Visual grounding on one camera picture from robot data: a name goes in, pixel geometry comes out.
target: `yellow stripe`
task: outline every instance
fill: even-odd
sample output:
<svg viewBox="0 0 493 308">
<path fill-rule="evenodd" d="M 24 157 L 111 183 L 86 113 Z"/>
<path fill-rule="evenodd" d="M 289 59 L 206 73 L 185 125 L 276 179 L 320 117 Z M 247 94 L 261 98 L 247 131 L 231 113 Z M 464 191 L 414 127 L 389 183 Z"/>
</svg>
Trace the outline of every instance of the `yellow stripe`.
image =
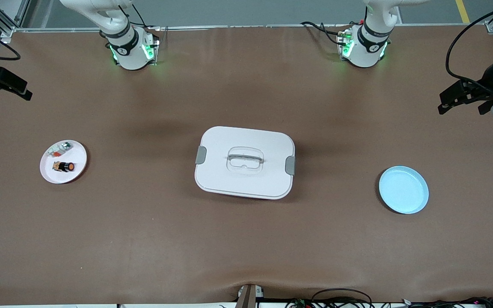
<svg viewBox="0 0 493 308">
<path fill-rule="evenodd" d="M 467 10 L 465 10 L 465 5 L 463 5 L 463 0 L 456 0 L 457 10 L 460 11 L 461 21 L 464 24 L 469 24 L 469 16 L 467 16 Z"/>
</svg>

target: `brown table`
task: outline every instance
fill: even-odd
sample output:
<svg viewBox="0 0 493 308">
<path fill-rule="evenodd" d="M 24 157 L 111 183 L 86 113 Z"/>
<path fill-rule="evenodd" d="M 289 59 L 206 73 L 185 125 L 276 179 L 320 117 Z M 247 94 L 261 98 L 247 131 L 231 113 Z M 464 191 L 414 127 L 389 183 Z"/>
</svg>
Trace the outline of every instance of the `brown table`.
<svg viewBox="0 0 493 308">
<path fill-rule="evenodd" d="M 0 304 L 215 302 L 352 287 L 377 301 L 493 296 L 493 117 L 438 115 L 460 27 L 399 27 L 374 68 L 339 62 L 302 28 L 168 33 L 159 65 L 112 64 L 97 33 L 16 33 L 6 68 L 33 100 L 0 92 Z M 475 27 L 452 68 L 478 78 L 493 36 Z M 282 131 L 296 144 L 280 201 L 197 187 L 204 131 Z M 76 182 L 47 183 L 39 158 L 74 139 Z M 411 166 L 427 207 L 399 215 L 379 175 Z"/>
</svg>

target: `plate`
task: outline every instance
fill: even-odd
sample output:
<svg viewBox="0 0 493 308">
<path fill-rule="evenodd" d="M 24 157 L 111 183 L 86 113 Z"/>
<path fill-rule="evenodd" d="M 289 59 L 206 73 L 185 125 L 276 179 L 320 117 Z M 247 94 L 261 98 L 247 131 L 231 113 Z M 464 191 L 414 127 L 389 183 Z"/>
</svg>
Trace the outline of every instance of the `plate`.
<svg viewBox="0 0 493 308">
<path fill-rule="evenodd" d="M 393 166 L 380 177 L 380 195 L 396 212 L 413 214 L 427 204 L 429 187 L 416 170 L 407 166 Z"/>
<path fill-rule="evenodd" d="M 83 173 L 86 167 L 87 156 L 85 147 L 74 140 L 62 140 L 56 144 L 61 144 L 63 142 L 69 142 L 72 145 L 72 148 L 66 151 L 62 156 L 52 157 L 45 155 L 45 153 L 51 148 L 49 147 L 45 150 L 45 152 L 43 152 L 41 162 L 39 162 L 39 171 L 41 171 L 43 178 L 54 184 L 64 184 L 73 181 L 80 176 L 81 173 Z M 70 172 L 59 172 L 53 170 L 54 162 L 74 163 L 75 170 Z"/>
</svg>

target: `light blue plate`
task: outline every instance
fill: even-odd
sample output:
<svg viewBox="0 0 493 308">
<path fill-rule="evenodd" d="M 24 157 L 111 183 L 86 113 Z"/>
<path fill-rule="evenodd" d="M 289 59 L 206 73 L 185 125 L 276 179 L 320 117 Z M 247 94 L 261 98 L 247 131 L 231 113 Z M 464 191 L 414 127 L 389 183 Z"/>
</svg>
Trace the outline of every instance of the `light blue plate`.
<svg viewBox="0 0 493 308">
<path fill-rule="evenodd" d="M 429 188 L 416 170 L 392 166 L 380 177 L 380 195 L 393 210 L 402 214 L 421 211 L 429 200 Z"/>
</svg>

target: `white storage box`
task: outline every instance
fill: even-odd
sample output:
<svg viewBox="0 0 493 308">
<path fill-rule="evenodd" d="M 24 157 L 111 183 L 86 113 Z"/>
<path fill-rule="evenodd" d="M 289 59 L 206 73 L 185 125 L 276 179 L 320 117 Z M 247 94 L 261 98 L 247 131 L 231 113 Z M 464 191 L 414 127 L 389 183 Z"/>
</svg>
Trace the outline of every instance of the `white storage box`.
<svg viewBox="0 0 493 308">
<path fill-rule="evenodd" d="M 274 131 L 217 126 L 203 134 L 195 181 L 210 193 L 281 199 L 295 171 L 290 137 Z"/>
</svg>

